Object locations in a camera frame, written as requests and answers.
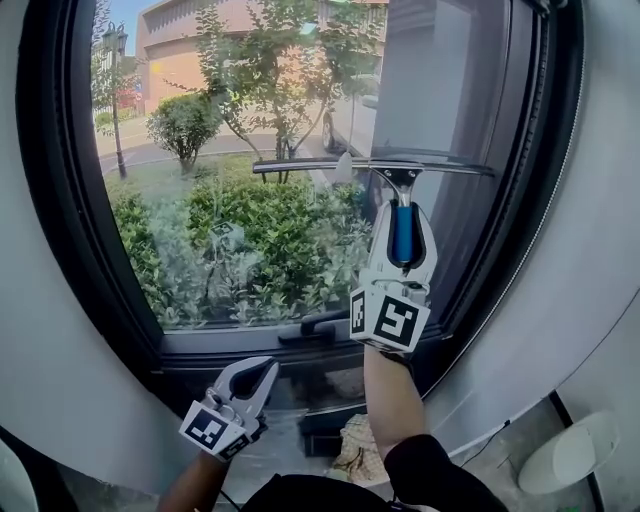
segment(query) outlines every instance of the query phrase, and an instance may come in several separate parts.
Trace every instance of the street lamp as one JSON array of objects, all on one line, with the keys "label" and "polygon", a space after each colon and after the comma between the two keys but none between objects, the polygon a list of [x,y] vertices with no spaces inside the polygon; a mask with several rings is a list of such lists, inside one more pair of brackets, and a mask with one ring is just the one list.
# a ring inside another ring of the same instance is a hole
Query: street lamp
[{"label": "street lamp", "polygon": [[113,113],[113,133],[116,138],[116,156],[118,158],[118,170],[120,178],[127,177],[127,169],[124,166],[124,158],[122,157],[122,147],[120,146],[120,128],[118,126],[118,91],[117,91],[117,69],[118,57],[124,55],[124,49],[127,45],[127,34],[124,31],[124,24],[120,24],[116,29],[115,24],[111,21],[107,30],[102,34],[102,43],[105,51],[111,52],[111,110]]}]

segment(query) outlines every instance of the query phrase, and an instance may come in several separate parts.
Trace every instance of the green shrub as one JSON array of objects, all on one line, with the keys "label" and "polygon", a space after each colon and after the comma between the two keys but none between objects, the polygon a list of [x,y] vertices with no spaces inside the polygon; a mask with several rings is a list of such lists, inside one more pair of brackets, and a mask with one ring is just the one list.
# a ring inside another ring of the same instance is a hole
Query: green shrub
[{"label": "green shrub", "polygon": [[102,128],[103,126],[111,124],[112,122],[113,116],[111,115],[111,112],[100,112],[96,116],[95,125],[96,128]]},{"label": "green shrub", "polygon": [[151,308],[165,328],[259,325],[348,307],[371,226],[355,186],[198,183],[184,199],[114,205]]},{"label": "green shrub", "polygon": [[178,157],[184,174],[193,169],[200,148],[215,137],[222,124],[218,110],[201,93],[163,101],[147,121],[149,135]]}]

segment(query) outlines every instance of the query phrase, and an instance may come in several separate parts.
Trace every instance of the window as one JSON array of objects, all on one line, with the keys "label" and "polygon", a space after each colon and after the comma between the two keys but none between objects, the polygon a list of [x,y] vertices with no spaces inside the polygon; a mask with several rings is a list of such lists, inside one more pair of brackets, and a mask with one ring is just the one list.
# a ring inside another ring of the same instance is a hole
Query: window
[{"label": "window", "polygon": [[[344,310],[389,190],[253,162],[350,151],[494,170],[425,173],[414,190],[439,256],[414,357],[423,393],[513,279],[561,173],[582,59],[573,2],[309,0],[283,15],[228,0],[196,13],[208,32],[125,26],[135,56],[117,50],[124,32],[92,30],[92,2],[32,4],[17,105],[40,221],[89,317],[176,410],[256,353],[285,363],[287,406],[362,402]],[[273,34],[247,6],[291,42],[265,52]],[[98,43],[115,45],[108,66],[92,65]]]}]

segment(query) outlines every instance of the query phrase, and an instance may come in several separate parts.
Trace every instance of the person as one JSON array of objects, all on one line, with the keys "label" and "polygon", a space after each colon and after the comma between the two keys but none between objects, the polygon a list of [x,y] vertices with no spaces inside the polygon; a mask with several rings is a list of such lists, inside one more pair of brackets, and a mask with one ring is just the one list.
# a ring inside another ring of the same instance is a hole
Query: person
[{"label": "person", "polygon": [[[409,370],[370,346],[364,349],[367,413],[378,451],[401,504],[355,484],[310,475],[275,475],[242,507],[255,511],[505,511],[480,480],[454,465],[428,434],[424,406]],[[158,512],[211,511],[229,470],[202,452],[161,498]]]}]

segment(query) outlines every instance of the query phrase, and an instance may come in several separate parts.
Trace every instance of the sky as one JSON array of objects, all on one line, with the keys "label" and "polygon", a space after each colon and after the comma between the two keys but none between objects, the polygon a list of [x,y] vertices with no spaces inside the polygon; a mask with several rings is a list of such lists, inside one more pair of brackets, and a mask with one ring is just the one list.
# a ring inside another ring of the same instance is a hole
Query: sky
[{"label": "sky", "polygon": [[157,4],[159,0],[111,0],[111,21],[116,26],[124,22],[124,30],[129,35],[125,55],[136,54],[136,25],[138,13]]}]

